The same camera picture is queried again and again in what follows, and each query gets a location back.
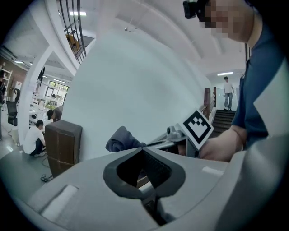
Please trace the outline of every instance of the shoe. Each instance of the shoe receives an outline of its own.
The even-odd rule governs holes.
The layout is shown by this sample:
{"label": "shoe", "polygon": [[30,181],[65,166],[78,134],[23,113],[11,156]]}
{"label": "shoe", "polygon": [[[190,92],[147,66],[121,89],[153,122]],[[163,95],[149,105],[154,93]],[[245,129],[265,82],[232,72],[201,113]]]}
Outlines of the shoe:
{"label": "shoe", "polygon": [[43,156],[45,156],[45,154],[46,154],[45,152],[42,152],[40,154],[36,154],[35,157],[43,157]]}

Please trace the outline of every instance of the staircase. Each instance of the staircase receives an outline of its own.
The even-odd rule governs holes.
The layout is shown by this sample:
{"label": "staircase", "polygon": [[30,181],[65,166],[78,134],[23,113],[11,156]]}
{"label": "staircase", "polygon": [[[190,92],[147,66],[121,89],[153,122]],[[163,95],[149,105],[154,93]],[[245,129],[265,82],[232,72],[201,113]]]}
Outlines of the staircase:
{"label": "staircase", "polygon": [[224,111],[217,110],[213,121],[214,131],[212,132],[210,138],[219,136],[222,132],[228,130],[231,127],[231,123],[235,116],[236,111]]}

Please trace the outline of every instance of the person in white shirt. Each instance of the person in white shirt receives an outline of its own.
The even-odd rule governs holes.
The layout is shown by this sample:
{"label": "person in white shirt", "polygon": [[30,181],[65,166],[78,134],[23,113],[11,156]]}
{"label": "person in white shirt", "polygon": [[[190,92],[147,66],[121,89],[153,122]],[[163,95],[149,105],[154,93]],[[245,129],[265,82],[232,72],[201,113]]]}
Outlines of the person in white shirt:
{"label": "person in white shirt", "polygon": [[43,157],[45,155],[42,152],[43,146],[45,146],[45,140],[42,133],[43,121],[38,120],[35,127],[31,127],[27,132],[24,140],[23,150],[26,154],[33,157]]}
{"label": "person in white shirt", "polygon": [[227,111],[228,108],[229,108],[229,111],[231,111],[234,88],[233,88],[233,85],[228,82],[228,77],[227,76],[225,76],[224,79],[226,81],[224,83],[224,97],[225,97],[225,108],[224,108],[224,111]]}

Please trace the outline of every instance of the brown box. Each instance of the brown box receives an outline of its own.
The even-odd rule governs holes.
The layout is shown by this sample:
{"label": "brown box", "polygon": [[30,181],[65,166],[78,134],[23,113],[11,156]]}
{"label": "brown box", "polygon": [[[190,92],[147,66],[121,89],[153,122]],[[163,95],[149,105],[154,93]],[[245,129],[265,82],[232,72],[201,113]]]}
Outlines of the brown box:
{"label": "brown box", "polygon": [[81,132],[81,126],[65,120],[45,126],[48,163],[53,177],[79,163]]}

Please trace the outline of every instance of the blue shirt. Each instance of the blue shirt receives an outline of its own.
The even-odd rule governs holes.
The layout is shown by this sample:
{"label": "blue shirt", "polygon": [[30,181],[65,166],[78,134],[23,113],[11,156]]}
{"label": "blue shirt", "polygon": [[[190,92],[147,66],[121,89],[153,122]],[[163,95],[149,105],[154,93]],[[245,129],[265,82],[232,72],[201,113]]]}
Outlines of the blue shirt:
{"label": "blue shirt", "polygon": [[274,39],[274,35],[263,22],[261,36],[252,48],[252,55],[246,63],[244,78],[240,79],[239,103],[232,121],[233,125],[245,128],[247,131],[245,148],[268,136],[265,124],[253,102],[274,78],[284,58],[285,55]]}

